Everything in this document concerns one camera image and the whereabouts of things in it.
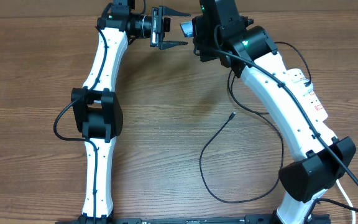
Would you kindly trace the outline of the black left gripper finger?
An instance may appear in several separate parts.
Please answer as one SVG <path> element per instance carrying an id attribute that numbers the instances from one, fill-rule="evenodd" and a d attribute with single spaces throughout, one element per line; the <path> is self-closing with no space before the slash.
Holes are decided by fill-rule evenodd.
<path id="1" fill-rule="evenodd" d="M 179 11 L 171 9 L 171 8 L 169 8 L 167 6 L 160 6 L 160 8 L 162 10 L 162 15 L 163 16 L 179 16 L 179 17 L 188 17 L 188 16 L 190 16 L 190 14 L 188 14 L 188 13 L 179 12 Z"/>
<path id="2" fill-rule="evenodd" d="M 184 41 L 168 40 L 168 41 L 160 42 L 158 47 L 160 50 L 166 50 L 166 49 L 169 49 L 172 47 L 187 45 L 187 44 L 188 44 L 188 42 L 184 42 Z"/>

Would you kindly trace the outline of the Samsung Galaxy smartphone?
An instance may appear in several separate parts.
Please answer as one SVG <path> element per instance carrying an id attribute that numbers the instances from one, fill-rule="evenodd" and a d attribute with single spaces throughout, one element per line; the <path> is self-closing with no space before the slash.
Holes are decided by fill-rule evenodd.
<path id="1" fill-rule="evenodd" d="M 180 27 L 185 37 L 193 37 L 193 23 L 191 21 L 181 22 Z"/>

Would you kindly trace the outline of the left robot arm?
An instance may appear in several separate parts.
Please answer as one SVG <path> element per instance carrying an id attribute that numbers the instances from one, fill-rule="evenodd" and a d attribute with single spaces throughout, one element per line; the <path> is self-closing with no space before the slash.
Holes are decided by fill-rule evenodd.
<path id="1" fill-rule="evenodd" d="M 151 47 L 160 50 L 184 45 L 163 39 L 170 30 L 170 18 L 184 17 L 184 12 L 159 6 L 148 16 L 133 9 L 133 1 L 113 1 L 105 7 L 96 24 L 99 44 L 92 69 L 83 86 L 71 92 L 76 126 L 87 153 L 86 196 L 76 223 L 112 223 L 112 157 L 123 127 L 115 87 L 128 45 L 136 39 L 149 39 Z"/>

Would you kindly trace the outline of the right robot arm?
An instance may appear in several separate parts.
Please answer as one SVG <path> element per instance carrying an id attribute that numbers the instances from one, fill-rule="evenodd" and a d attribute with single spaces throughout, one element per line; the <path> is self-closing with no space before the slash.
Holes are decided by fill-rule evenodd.
<path id="1" fill-rule="evenodd" d="M 270 223 L 329 223 L 313 210 L 347 173 L 356 146 L 325 125 L 327 113 L 313 84 L 299 69 L 287 69 L 268 32 L 239 14 L 234 1 L 201 1 L 192 20 L 193 42 L 204 62 L 220 59 L 261 100 L 281 130 L 293 162 L 280 169 L 285 189 Z"/>

